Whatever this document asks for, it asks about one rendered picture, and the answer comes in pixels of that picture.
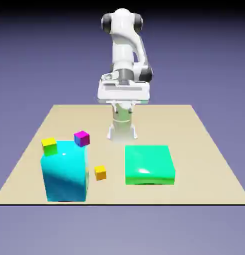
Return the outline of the small yellow-green cube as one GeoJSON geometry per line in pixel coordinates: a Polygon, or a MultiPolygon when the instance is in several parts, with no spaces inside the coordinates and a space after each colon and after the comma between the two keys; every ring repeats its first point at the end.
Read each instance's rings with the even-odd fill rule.
{"type": "Polygon", "coordinates": [[[46,138],[41,140],[43,153],[45,156],[51,156],[58,153],[57,142],[55,138],[46,138]]]}

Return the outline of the small orange-yellow cube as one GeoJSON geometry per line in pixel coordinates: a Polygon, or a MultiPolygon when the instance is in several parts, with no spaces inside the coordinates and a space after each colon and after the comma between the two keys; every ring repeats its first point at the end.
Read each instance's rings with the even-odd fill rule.
{"type": "Polygon", "coordinates": [[[107,178],[107,171],[104,165],[94,167],[94,172],[97,181],[107,178]]]}

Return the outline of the large cyan box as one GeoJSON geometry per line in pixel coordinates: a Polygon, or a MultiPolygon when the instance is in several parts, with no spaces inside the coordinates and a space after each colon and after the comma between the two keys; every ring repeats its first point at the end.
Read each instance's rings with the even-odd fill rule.
{"type": "Polygon", "coordinates": [[[48,202],[84,202],[89,184],[88,147],[72,140],[57,142],[57,153],[40,163],[48,202]]]}

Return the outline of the large green box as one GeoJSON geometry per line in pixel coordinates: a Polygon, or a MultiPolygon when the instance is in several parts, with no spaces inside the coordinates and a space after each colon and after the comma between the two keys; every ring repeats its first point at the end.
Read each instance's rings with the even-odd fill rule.
{"type": "Polygon", "coordinates": [[[166,145],[125,146],[127,185],[173,185],[176,171],[166,145]]]}

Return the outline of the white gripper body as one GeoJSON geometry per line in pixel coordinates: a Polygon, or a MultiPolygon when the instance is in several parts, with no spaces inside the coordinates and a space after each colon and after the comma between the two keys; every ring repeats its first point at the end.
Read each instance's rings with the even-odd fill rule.
{"type": "Polygon", "coordinates": [[[113,101],[149,101],[150,84],[148,82],[129,80],[129,85],[119,85],[118,80],[100,80],[97,98],[101,103],[113,101]]]}

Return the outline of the small magenta cube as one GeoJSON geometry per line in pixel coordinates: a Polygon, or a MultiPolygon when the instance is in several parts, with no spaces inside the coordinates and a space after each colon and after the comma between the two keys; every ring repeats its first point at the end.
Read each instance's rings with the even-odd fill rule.
{"type": "Polygon", "coordinates": [[[90,135],[85,131],[79,131],[74,134],[74,142],[79,147],[84,147],[90,144],[90,135]]]}

